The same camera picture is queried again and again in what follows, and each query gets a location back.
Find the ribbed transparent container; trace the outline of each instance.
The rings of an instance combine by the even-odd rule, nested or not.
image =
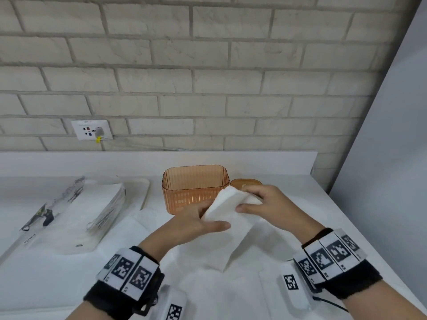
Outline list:
[[[229,183],[227,170],[220,165],[169,168],[161,184],[166,209],[175,215],[187,204],[216,198]]]

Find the amber plastic lid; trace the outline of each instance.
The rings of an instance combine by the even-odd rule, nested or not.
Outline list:
[[[254,180],[253,178],[237,178],[232,180],[230,185],[241,190],[244,185],[263,185],[263,183],[258,180]]]

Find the black cable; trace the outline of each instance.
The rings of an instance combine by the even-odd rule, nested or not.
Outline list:
[[[313,296],[313,300],[315,300],[315,301],[322,301],[322,302],[329,303],[329,304],[331,304],[331,305],[333,305],[333,306],[336,306],[337,308],[340,308],[341,310],[344,310],[345,312],[348,312],[348,310],[347,310],[346,308],[343,308],[342,306],[339,306],[338,304],[335,304],[334,302],[331,302],[331,301],[328,301],[328,300],[322,299],[322,298],[320,298],[320,297],[318,297],[318,296]]]

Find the folded paper towel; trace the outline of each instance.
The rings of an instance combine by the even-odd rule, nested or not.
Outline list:
[[[252,194],[232,186],[218,193],[203,219],[227,221],[232,227],[223,232],[206,234],[179,247],[176,261],[181,271],[188,272],[201,266],[224,271],[232,252],[259,220],[256,215],[237,213],[235,209],[241,203],[262,204],[261,200]]]

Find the electrical outlet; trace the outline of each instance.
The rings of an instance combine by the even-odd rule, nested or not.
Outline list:
[[[96,140],[95,131],[97,127],[102,128],[104,134],[101,136],[101,140],[111,140],[113,135],[111,134],[110,126],[107,120],[73,120],[71,125],[74,128],[78,140]]]

